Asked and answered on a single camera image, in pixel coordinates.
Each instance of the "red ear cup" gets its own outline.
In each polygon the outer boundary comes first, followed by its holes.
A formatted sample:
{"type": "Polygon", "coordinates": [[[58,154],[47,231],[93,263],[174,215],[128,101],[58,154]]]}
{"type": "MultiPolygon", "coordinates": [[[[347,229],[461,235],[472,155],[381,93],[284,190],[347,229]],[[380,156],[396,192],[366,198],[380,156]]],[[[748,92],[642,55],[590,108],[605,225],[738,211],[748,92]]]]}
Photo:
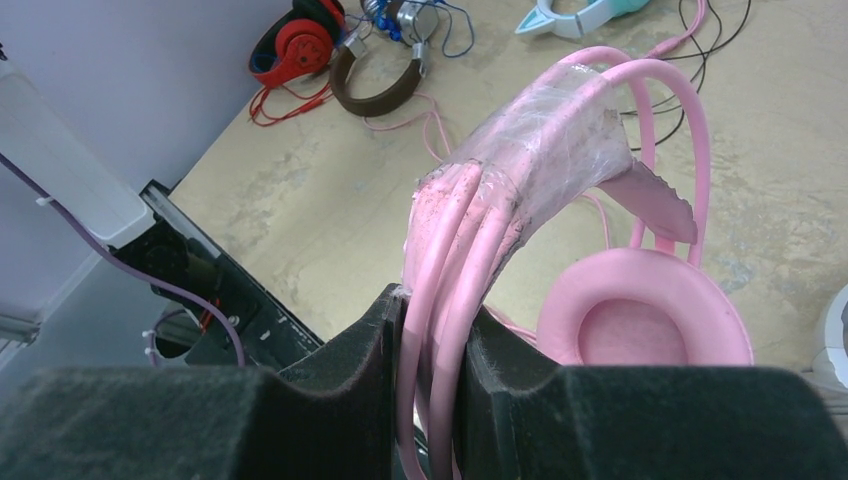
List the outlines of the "red ear cup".
{"type": "Polygon", "coordinates": [[[288,22],[277,34],[274,46],[277,66],[255,74],[259,82],[271,88],[321,70],[330,62],[333,52],[333,40],[327,30],[305,19],[288,22]]]}

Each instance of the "cat ear headphones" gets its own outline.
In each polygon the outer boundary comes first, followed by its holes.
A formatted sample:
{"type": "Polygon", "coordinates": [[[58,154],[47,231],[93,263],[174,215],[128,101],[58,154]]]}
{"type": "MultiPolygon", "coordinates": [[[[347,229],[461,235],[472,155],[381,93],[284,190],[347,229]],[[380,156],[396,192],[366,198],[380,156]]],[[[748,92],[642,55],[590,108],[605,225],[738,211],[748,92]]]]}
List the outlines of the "cat ear headphones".
{"type": "Polygon", "coordinates": [[[344,26],[338,0],[294,0],[291,11],[256,44],[248,69],[268,88],[317,73],[330,62],[344,26]]]}
{"type": "MultiPolygon", "coordinates": [[[[417,457],[413,408],[427,426],[430,478],[456,478],[454,407],[474,319],[509,257],[528,238],[522,239],[522,235],[532,234],[528,228],[541,226],[533,225],[533,215],[524,217],[518,208],[522,193],[546,187],[547,182],[530,175],[531,156],[539,148],[548,150],[553,145],[548,139],[563,132],[571,135],[575,114],[585,111],[589,102],[604,92],[624,84],[631,86],[636,100],[643,163],[632,164],[599,187],[641,220],[629,248],[597,253],[562,273],[540,312],[536,346],[563,365],[754,363],[739,314],[700,269],[709,209],[710,136],[695,87],[680,70],[661,60],[631,61],[627,54],[610,47],[581,50],[558,62],[493,116],[496,120],[491,128],[478,127],[472,134],[477,137],[471,150],[455,150],[460,152],[459,158],[455,157],[460,163],[446,163],[416,190],[402,273],[411,296],[395,383],[396,438],[407,478],[426,478],[417,457]],[[592,64],[610,68],[580,86],[571,94],[571,101],[550,114],[550,121],[534,122],[539,132],[533,137],[533,149],[491,140],[508,131],[506,125],[516,121],[519,107],[534,101],[533,92],[539,87],[556,84],[569,69],[592,64]],[[689,120],[695,157],[694,209],[651,172],[655,132],[646,77],[669,87],[689,120]],[[487,145],[497,148],[496,153],[487,152],[487,145]],[[498,155],[508,157],[509,162],[489,162],[487,166],[485,159],[498,155]],[[494,168],[488,179],[485,168],[494,168]],[[500,178],[519,179],[519,183],[500,178]],[[521,183],[522,179],[530,183],[521,183]],[[646,226],[656,234],[655,249],[641,247],[646,226]],[[690,245],[686,260],[674,255],[675,242],[690,245]]],[[[583,134],[574,135],[587,141],[583,134]]],[[[598,155],[607,154],[605,150],[598,155]]],[[[556,180],[547,181],[557,184],[556,180]]]]}
{"type": "Polygon", "coordinates": [[[348,91],[348,77],[353,63],[365,55],[365,44],[354,32],[339,47],[339,55],[330,69],[330,88],[348,112],[360,117],[385,115],[412,97],[427,73],[426,41],[439,24],[432,1],[361,0],[362,11],[396,42],[412,47],[412,59],[401,77],[382,93],[370,98],[353,98],[348,91]]]}
{"type": "Polygon", "coordinates": [[[597,30],[615,17],[640,10],[650,0],[589,0],[589,6],[571,15],[552,9],[553,0],[537,0],[536,7],[524,17],[515,33],[519,35],[553,32],[565,38],[580,38],[597,30]]]}

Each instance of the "brown headphones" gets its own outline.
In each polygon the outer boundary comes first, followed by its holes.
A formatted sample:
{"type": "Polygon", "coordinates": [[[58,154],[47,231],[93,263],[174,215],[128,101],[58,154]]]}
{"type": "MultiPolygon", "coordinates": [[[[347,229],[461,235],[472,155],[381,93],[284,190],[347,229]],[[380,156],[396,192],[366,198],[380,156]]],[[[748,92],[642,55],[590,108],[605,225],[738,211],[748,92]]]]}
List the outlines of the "brown headphones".
{"type": "Polygon", "coordinates": [[[360,0],[362,11],[375,28],[389,38],[412,47],[409,66],[388,89],[369,98],[353,98],[348,91],[348,77],[353,64],[365,55],[365,43],[354,31],[339,47],[330,68],[330,88],[345,110],[360,117],[377,117],[394,111],[415,93],[427,73],[427,38],[439,22],[432,3],[405,0],[360,0]]]}

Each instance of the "white wall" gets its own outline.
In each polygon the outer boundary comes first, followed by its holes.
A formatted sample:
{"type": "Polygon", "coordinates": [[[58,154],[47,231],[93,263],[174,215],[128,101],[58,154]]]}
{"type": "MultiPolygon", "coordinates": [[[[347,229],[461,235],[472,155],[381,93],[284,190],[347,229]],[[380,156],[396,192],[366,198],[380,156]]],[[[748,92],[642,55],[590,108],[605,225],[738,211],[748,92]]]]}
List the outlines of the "white wall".
{"type": "MultiPolygon", "coordinates": [[[[244,106],[257,88],[248,55],[290,5],[3,0],[0,42],[103,162],[140,190],[154,178],[175,184],[244,106]]],[[[34,198],[0,171],[0,313],[23,318],[37,316],[89,254],[34,198]]]]}
{"type": "MultiPolygon", "coordinates": [[[[167,303],[147,284],[99,262],[57,306],[35,343],[5,365],[0,354],[0,406],[45,369],[149,365],[141,332],[153,327],[167,303]]],[[[162,364],[185,365],[181,359],[162,364]]]]}

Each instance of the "clear tape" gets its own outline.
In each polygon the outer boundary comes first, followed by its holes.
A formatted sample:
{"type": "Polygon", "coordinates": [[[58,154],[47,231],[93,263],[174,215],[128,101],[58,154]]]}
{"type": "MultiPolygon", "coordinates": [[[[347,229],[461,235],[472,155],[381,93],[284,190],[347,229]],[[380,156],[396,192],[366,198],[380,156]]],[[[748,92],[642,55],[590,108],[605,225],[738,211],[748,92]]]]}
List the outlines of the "clear tape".
{"type": "Polygon", "coordinates": [[[478,162],[484,170],[481,199],[490,205],[499,198],[514,199],[510,208],[530,227],[629,169],[633,157],[612,87],[582,65],[561,71],[547,84],[534,82],[490,115],[423,183],[443,176],[452,165],[478,162]],[[576,108],[580,87],[590,81],[602,92],[576,108]],[[565,111],[571,112],[568,118],[563,118],[565,111]]]}

